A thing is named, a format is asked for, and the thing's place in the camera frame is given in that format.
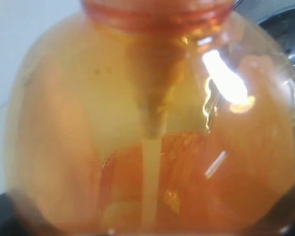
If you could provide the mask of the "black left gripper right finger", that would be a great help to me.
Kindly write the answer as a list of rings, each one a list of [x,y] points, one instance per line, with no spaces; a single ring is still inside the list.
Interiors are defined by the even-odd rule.
[[[275,205],[277,226],[274,235],[285,236],[295,224],[295,191],[290,191]]]

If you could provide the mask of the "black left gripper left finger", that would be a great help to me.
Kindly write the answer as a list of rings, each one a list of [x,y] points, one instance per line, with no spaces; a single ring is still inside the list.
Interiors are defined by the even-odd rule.
[[[0,194],[0,236],[21,236],[22,227],[6,194]]]

